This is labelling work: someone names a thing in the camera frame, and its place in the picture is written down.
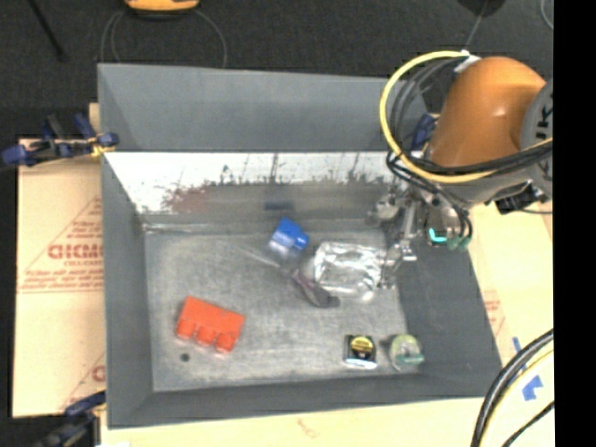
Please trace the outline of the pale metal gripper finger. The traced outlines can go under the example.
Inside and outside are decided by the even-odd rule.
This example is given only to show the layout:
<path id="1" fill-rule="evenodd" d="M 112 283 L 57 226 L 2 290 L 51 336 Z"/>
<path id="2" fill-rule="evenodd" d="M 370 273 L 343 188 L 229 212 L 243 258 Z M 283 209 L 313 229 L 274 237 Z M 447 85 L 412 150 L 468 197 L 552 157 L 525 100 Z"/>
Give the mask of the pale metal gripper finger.
<path id="1" fill-rule="evenodd" d="M 400 270 L 407 263 L 417 261 L 417 255 L 409 244 L 396 244 L 394 246 L 393 289 L 400 286 Z"/>
<path id="2" fill-rule="evenodd" d="M 387 249 L 380 262 L 381 274 L 379 277 L 378 288 L 382 291 L 393 290 L 393 265 L 394 259 L 392 250 Z"/>

